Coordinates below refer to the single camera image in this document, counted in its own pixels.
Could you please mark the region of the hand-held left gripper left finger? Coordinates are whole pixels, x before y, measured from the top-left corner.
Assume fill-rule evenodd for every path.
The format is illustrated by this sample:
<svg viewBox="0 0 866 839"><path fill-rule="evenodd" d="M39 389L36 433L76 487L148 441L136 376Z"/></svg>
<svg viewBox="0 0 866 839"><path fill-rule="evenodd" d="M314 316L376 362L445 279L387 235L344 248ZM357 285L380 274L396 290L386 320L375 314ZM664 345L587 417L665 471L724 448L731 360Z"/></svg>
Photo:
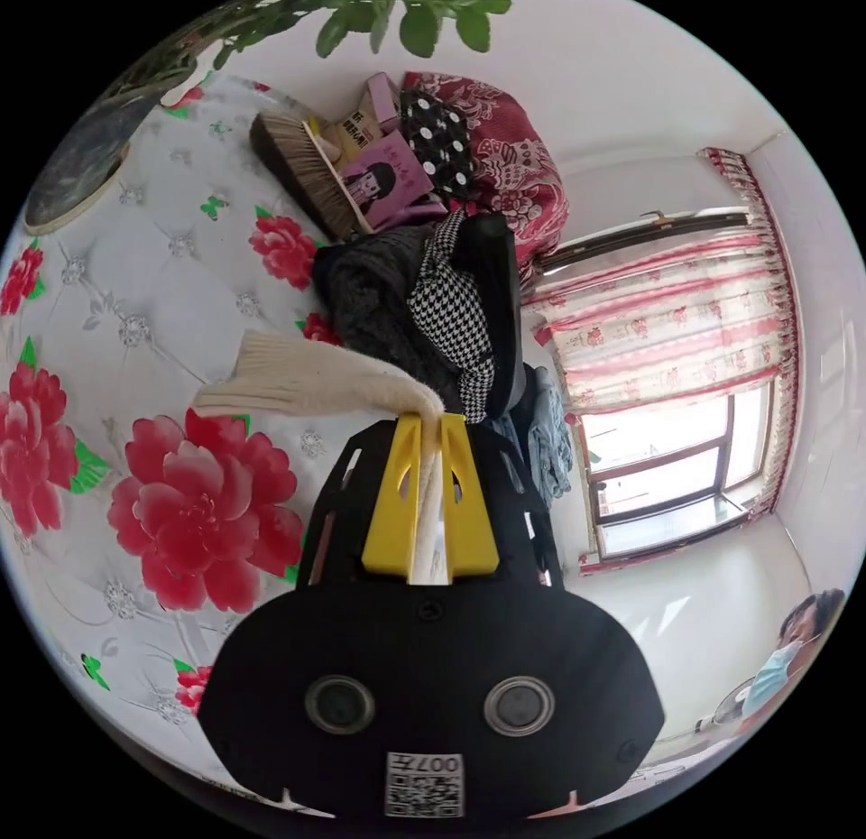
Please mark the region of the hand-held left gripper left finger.
<svg viewBox="0 0 866 839"><path fill-rule="evenodd" d="M418 529L421 431L417 414L396 421L361 556L368 575L410 580Z"/></svg>

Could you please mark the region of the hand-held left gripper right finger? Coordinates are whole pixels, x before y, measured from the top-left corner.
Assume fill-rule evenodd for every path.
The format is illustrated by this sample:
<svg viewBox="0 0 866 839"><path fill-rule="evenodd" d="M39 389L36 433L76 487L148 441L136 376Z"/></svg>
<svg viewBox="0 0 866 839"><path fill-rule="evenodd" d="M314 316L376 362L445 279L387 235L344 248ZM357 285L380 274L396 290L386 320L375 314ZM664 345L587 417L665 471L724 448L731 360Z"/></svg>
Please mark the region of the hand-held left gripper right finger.
<svg viewBox="0 0 866 839"><path fill-rule="evenodd" d="M499 553L464 416L442 417L440 451L447 578L491 576Z"/></svg>

